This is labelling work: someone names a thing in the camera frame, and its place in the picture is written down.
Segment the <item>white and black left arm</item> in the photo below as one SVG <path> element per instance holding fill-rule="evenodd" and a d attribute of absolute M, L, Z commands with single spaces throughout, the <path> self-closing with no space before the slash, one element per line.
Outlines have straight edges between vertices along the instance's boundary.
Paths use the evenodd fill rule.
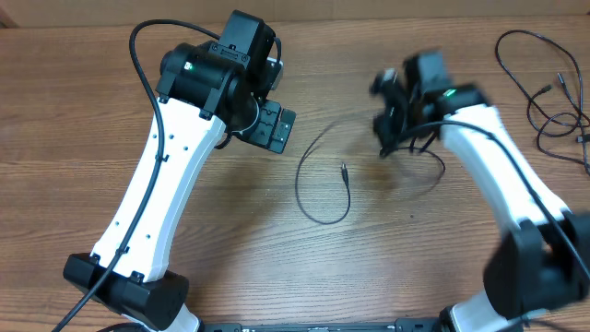
<path fill-rule="evenodd" d="M 199 331 L 188 279 L 169 268 L 174 233 L 207 158 L 237 138 L 281 153 L 296 115 L 268 98 L 282 76 L 281 43 L 260 18 L 236 10 L 224 30 L 167 52 L 147 86 L 147 143 L 112 222 L 64 278 L 128 319 L 132 331 Z"/>

